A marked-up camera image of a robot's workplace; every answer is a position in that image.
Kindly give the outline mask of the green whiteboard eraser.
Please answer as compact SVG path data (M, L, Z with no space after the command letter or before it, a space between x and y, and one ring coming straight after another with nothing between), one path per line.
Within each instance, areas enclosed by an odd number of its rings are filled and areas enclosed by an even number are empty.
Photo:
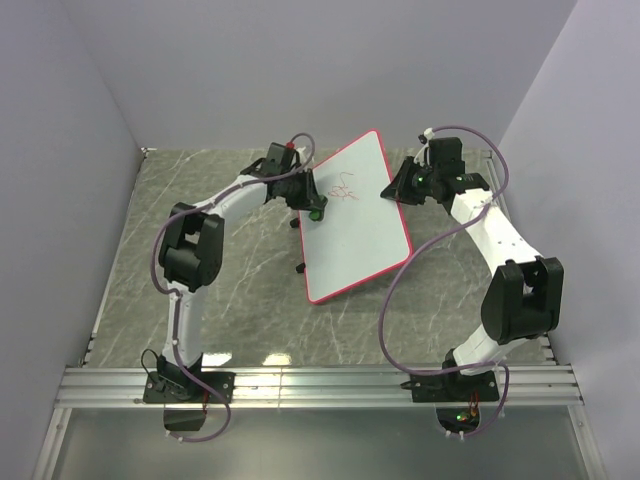
M314 206L309 212L308 217L312 222L320 222L324 219L327 203L328 199L325 196L321 196L319 203Z

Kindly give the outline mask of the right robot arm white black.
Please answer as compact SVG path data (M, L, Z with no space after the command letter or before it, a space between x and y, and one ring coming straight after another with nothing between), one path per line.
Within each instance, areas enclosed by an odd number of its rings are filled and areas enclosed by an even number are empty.
M480 308L479 327L450 350L436 371L413 371L407 387L441 401L462 401L492 380L492 371L513 349L554 330L559 323L564 268L531 247L494 202L478 173L461 156L434 156L424 163L405 158L382 198L441 204L466 231L485 260L491 282Z

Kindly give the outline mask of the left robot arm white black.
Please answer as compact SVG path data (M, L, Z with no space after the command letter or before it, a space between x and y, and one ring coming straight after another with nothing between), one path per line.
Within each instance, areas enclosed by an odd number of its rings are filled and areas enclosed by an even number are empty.
M312 170L291 144L282 157L270 154L253 162L209 199L176 204L156 236L151 278L170 300L169 332L157 374L180 402L196 399L204 385L198 322L202 293L222 267L225 228L278 197L295 211L307 211L314 222L324 218L328 199L318 193Z

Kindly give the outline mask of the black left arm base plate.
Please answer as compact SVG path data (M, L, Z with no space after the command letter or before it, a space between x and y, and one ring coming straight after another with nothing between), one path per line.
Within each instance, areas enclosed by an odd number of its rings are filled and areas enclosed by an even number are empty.
M162 376L152 371L146 380L142 401L145 404L180 403L230 403L233 395L235 374L228 371L193 373L204 388L182 371L173 376Z

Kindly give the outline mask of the pink framed whiteboard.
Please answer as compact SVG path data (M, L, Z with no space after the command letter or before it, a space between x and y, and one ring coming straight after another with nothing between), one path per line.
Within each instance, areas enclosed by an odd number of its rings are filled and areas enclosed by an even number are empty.
M301 213L307 299L321 304L402 266L413 253L400 205L381 197L393 178L380 133L370 130L313 167L324 217Z

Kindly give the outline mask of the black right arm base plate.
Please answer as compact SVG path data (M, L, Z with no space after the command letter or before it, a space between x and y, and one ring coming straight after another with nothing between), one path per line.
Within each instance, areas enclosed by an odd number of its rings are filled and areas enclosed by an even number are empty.
M411 375L400 388L411 392L414 403L462 403L472 399L495 402L500 399L495 374L491 371L473 376L460 373Z

